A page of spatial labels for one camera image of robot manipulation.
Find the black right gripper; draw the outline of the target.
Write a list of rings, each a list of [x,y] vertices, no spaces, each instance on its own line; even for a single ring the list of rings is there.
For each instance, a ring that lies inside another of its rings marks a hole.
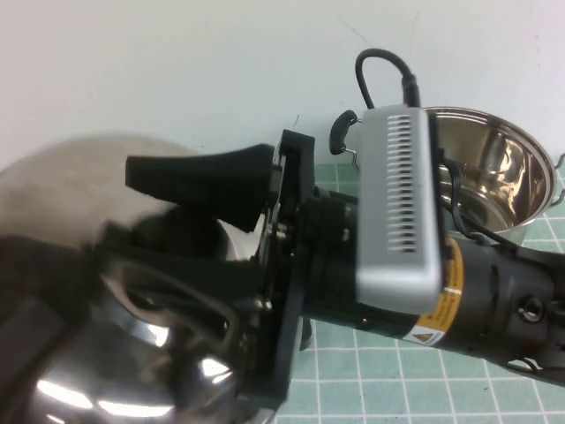
[[[355,293],[358,200],[314,183],[315,139],[285,130],[278,198],[260,244],[260,262],[234,259],[218,222],[108,225],[95,245],[100,275],[134,306],[256,306],[260,313],[240,394],[286,398],[296,342],[311,336],[310,320],[386,337],[402,337],[410,314],[369,307]],[[217,155],[130,156],[125,184],[177,205],[200,207],[241,231],[255,229],[267,202],[271,146]]]

